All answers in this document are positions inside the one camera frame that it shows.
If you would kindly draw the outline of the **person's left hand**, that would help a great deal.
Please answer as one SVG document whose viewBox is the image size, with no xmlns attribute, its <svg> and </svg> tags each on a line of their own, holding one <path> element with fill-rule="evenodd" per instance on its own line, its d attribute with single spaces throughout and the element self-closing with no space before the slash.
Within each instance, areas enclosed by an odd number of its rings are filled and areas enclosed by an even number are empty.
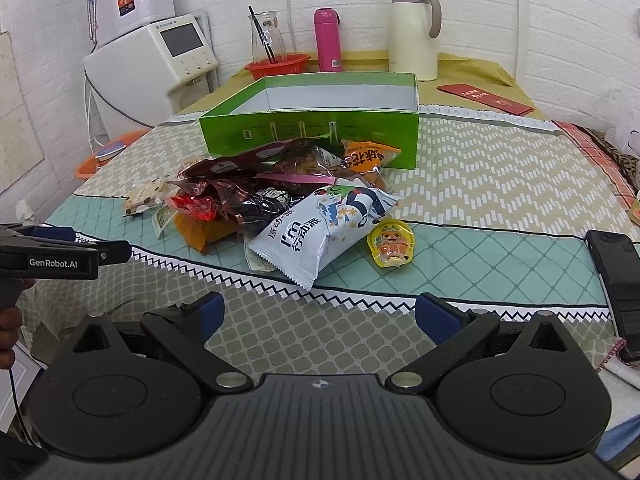
<svg viewBox="0 0 640 480">
<path fill-rule="evenodd" d="M 35 285 L 32 278 L 9 278 L 1 281 L 0 299 L 0 368 L 9 370 L 15 361 L 14 346 L 23 325 L 22 311 L 15 305 L 21 293 Z"/>
</svg>

